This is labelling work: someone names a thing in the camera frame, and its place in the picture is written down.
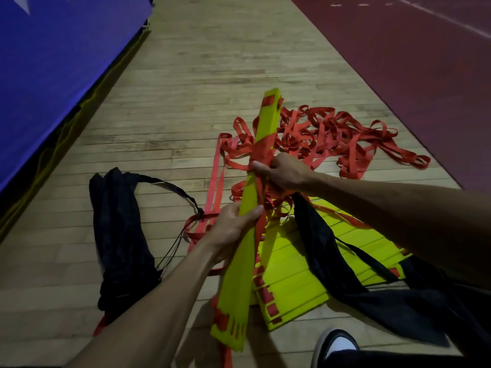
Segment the person's left hand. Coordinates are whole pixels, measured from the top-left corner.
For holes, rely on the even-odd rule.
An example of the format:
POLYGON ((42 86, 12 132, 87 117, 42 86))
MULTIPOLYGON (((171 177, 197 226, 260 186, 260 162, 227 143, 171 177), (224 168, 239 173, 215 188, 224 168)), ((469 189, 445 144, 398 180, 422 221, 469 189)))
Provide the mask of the person's left hand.
POLYGON ((214 265, 230 261, 244 235, 254 228, 252 227, 247 231, 237 229, 237 216, 240 207, 240 202, 224 206, 212 228, 203 238, 203 243, 214 255, 214 265))

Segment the person's right hand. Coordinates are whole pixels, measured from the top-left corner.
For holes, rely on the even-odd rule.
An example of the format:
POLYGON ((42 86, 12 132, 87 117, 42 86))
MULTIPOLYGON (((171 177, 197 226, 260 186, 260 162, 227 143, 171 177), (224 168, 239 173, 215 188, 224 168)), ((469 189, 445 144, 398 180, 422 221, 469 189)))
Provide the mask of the person's right hand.
POLYGON ((277 176, 263 177, 278 191, 306 192, 310 183, 315 179, 315 172, 295 157, 280 153, 272 160, 277 162, 277 176))

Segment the bundle of yellow ladder rungs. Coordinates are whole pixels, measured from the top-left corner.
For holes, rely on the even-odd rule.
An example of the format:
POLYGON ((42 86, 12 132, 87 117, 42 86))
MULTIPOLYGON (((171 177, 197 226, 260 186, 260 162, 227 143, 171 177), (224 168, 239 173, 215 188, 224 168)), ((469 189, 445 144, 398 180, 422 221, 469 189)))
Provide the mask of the bundle of yellow ladder rungs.
MULTIPOLYGON (((236 169, 242 167, 248 173, 243 187, 238 188, 242 192, 240 216, 254 210, 258 205, 264 205, 266 182, 254 172, 249 172, 248 165, 237 164, 234 160, 246 156, 249 161, 258 160, 264 164, 272 160, 282 101, 278 88, 265 92, 258 118, 253 123, 254 133, 243 127, 241 120, 237 118, 234 122, 237 141, 224 149, 225 165, 236 169)), ((266 225, 267 213, 263 211, 242 237, 226 269, 218 295, 217 318, 212 325, 211 336, 235 352, 243 350, 247 336, 256 254, 266 225)))

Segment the person's right forearm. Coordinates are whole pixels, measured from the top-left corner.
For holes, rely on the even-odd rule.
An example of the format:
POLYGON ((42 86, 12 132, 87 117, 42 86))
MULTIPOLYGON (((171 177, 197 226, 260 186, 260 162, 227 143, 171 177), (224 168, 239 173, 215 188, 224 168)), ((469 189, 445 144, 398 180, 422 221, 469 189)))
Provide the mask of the person's right forearm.
POLYGON ((491 291, 491 196, 311 172, 305 193, 335 204, 446 275, 491 291))

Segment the person's left forearm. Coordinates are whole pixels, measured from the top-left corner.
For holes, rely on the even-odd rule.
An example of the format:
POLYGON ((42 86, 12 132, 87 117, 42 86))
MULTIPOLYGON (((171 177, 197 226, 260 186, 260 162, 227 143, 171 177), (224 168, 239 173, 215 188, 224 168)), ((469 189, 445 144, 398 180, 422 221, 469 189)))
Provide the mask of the person's left forearm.
POLYGON ((236 241, 206 234, 160 285, 64 368, 169 368, 207 274, 236 241))

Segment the spread pile of yellow slats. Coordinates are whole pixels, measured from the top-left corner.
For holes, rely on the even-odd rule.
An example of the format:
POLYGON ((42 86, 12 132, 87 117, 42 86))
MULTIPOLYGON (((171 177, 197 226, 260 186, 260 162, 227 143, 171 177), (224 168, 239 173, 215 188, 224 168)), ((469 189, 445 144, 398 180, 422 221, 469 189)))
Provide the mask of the spread pile of yellow slats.
MULTIPOLYGON (((314 197, 316 211, 333 230, 342 258, 363 286, 386 284, 345 243, 363 252, 389 269, 398 279, 404 279, 400 263, 411 254, 386 239, 374 229, 358 228, 348 222, 348 215, 335 205, 314 197)), ((266 226, 266 239, 259 244, 252 290, 256 294, 267 329, 272 331, 324 304, 329 295, 312 274, 295 222, 294 210, 283 204, 280 217, 274 214, 266 226)))

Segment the black cloth bag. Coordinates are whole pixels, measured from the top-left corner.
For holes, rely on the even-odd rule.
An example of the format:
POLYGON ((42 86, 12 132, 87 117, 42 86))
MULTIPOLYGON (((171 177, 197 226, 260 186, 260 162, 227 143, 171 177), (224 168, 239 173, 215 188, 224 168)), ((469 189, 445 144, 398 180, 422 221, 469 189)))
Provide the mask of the black cloth bag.
POLYGON ((440 317, 447 298, 434 290, 370 291, 341 255, 333 230, 300 193, 294 217, 310 271, 330 296, 400 337, 449 347, 440 317))

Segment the black and white shoe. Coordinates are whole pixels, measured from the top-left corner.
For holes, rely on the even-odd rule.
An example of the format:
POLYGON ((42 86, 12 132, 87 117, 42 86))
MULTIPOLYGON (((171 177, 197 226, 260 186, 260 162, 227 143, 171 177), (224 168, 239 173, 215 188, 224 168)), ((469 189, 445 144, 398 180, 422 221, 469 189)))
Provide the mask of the black and white shoe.
POLYGON ((310 368, 327 368, 335 354, 359 350, 357 341, 347 331, 339 328, 325 330, 317 340, 310 368))

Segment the dark mat base, yellow trim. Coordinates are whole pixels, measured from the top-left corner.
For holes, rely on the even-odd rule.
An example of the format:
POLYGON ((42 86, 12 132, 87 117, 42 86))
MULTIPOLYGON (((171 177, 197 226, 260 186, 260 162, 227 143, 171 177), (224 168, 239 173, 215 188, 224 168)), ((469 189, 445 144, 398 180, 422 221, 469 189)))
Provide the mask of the dark mat base, yellow trim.
POLYGON ((147 19, 82 99, 0 190, 0 245, 87 127, 150 32, 147 19))

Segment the blue padded mat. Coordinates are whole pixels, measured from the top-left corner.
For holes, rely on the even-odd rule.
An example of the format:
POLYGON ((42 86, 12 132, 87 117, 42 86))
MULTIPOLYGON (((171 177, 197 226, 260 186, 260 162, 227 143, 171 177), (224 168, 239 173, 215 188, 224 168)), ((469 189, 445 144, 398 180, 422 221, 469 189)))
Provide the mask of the blue padded mat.
POLYGON ((151 13, 149 0, 0 0, 0 191, 151 13))

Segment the person's dark trouser leg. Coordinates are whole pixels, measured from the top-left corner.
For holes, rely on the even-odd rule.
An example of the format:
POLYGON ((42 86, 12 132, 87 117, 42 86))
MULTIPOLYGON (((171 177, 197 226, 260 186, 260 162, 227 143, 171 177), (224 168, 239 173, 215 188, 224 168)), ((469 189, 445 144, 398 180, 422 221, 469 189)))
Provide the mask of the person's dark trouser leg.
POLYGON ((440 317, 445 335, 463 356, 386 351, 340 352, 327 368, 491 368, 491 291, 440 283, 447 298, 440 317))

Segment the black drawstring bag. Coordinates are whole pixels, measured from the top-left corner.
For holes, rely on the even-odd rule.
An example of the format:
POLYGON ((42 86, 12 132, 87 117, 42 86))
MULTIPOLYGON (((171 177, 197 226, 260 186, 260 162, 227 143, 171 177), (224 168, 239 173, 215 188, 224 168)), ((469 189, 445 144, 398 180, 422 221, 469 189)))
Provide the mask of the black drawstring bag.
POLYGON ((162 270, 148 247, 141 226, 135 190, 139 183, 161 184, 194 205, 198 218, 204 216, 195 199, 180 187, 146 175, 113 168, 104 176, 96 173, 89 181, 93 207, 93 229, 103 281, 98 308, 104 316, 94 331, 97 336, 120 315, 162 281, 162 270))

